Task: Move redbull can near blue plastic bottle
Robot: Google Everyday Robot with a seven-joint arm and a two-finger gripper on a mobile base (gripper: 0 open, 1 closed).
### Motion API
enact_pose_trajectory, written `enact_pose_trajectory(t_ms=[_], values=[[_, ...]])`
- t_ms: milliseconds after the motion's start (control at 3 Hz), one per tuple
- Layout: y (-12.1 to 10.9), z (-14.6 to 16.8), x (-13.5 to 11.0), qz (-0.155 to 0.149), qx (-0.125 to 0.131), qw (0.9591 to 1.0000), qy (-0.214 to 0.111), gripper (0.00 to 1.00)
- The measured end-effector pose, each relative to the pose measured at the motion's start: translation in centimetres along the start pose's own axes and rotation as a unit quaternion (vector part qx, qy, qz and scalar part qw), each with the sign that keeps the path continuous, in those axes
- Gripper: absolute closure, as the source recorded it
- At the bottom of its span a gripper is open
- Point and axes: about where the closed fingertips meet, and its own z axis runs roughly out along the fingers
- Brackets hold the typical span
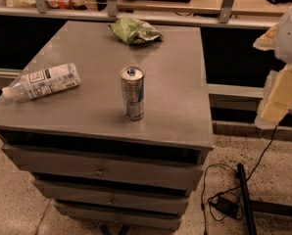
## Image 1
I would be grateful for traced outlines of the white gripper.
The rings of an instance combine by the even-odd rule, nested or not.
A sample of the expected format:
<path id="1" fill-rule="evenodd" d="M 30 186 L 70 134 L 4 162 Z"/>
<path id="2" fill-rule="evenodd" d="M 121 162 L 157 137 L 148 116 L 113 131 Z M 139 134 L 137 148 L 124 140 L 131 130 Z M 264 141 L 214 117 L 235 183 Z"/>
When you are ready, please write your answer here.
<path id="1" fill-rule="evenodd" d="M 269 72 L 255 118 L 257 128 L 273 129 L 292 110 L 292 6 L 278 25 L 255 40 L 253 47 L 262 51 L 274 49 L 275 57 L 287 63 L 281 71 Z"/>

